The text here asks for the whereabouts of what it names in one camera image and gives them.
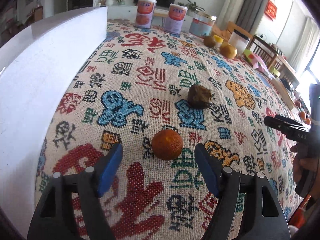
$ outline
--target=silver screw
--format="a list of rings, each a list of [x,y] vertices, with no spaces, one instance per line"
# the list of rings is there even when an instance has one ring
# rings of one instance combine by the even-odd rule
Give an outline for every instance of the silver screw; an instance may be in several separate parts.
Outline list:
[[[85,172],[87,172],[87,173],[90,173],[93,171],[94,171],[94,167],[92,167],[92,166],[86,167],[86,169],[85,169]]]
[[[264,173],[261,171],[258,171],[257,176],[262,179],[262,178],[264,178]]]
[[[55,172],[54,174],[53,174],[53,177],[54,178],[58,178],[58,177],[60,177],[61,176],[61,173],[60,172]]]
[[[231,173],[231,172],[232,172],[232,169],[231,169],[230,167],[224,167],[224,168],[223,168],[223,171],[224,171],[225,173]]]

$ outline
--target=yellow cap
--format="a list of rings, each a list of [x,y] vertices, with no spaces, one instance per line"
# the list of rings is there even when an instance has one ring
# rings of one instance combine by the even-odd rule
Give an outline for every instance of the yellow cap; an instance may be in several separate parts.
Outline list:
[[[219,37],[218,35],[213,35],[213,38],[217,43],[222,43],[223,42],[223,38]]]

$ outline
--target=human hand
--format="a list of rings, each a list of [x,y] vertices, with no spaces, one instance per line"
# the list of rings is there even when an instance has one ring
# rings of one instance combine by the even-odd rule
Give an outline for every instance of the human hand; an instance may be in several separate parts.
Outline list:
[[[298,152],[301,154],[301,151],[305,151],[307,153],[308,147],[306,145],[302,145],[297,143],[296,145],[291,147],[291,151],[296,153]],[[302,177],[303,169],[317,172],[315,182],[313,187],[311,188],[309,195],[311,195],[314,199],[320,198],[320,172],[318,171],[318,166],[320,165],[318,158],[304,158],[299,159],[298,154],[295,156],[293,160],[293,180],[295,183],[298,183]]]

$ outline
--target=white cabinet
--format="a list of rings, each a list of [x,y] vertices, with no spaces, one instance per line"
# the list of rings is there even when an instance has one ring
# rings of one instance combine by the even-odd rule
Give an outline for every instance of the white cabinet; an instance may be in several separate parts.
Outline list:
[[[108,6],[108,20],[121,19],[121,20],[129,20],[130,22],[135,22],[137,15],[137,6],[129,6],[129,5],[111,5]],[[158,13],[168,13],[166,10],[155,9],[155,12]],[[164,23],[164,18],[161,17],[153,17],[152,25],[162,26]],[[182,31],[189,31],[190,25],[192,22],[192,17],[186,15],[184,18],[184,22],[182,25]]]

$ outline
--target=black lid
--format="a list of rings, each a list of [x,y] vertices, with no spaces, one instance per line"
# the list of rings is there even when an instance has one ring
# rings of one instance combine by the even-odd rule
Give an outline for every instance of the black lid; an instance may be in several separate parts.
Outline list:
[[[245,36],[243,33],[241,33],[240,31],[237,31],[237,30],[233,30],[233,32],[235,34],[238,34],[241,38],[244,38],[246,41],[250,41],[250,38]]]

